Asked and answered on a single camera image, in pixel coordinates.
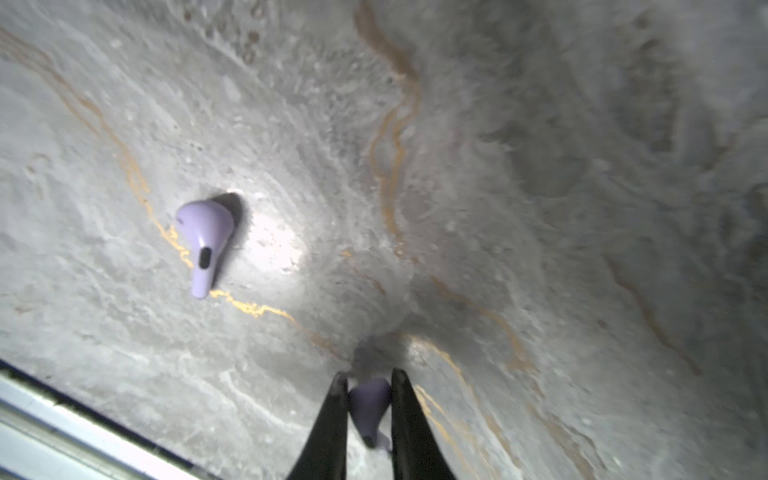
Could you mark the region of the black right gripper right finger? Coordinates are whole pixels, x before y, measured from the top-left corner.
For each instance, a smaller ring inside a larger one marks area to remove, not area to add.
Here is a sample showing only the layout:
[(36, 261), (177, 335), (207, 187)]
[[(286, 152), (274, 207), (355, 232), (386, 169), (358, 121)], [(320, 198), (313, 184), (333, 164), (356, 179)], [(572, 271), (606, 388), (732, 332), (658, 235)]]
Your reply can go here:
[(404, 370), (392, 370), (391, 390), (394, 479), (455, 480)]

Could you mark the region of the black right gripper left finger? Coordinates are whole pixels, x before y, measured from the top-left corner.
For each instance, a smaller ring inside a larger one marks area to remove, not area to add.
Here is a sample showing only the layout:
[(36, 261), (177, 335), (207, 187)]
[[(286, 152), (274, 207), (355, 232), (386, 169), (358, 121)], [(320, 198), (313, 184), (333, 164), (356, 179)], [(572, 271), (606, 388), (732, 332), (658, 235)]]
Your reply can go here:
[(346, 479), (348, 415), (348, 379), (339, 372), (288, 480)]

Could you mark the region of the purple earbud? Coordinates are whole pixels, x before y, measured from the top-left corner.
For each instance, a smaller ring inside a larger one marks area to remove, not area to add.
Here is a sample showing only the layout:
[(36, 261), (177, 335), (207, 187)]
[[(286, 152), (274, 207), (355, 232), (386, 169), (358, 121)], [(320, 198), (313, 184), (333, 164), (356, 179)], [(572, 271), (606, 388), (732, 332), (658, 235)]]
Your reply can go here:
[(384, 378), (375, 378), (360, 383), (349, 391), (348, 398), (349, 414), (366, 447), (390, 452), (390, 440), (379, 428), (391, 405), (389, 382)]
[(198, 200), (182, 205), (175, 219), (191, 246), (191, 294), (203, 299), (213, 287), (220, 256), (234, 232), (234, 218), (220, 203)]

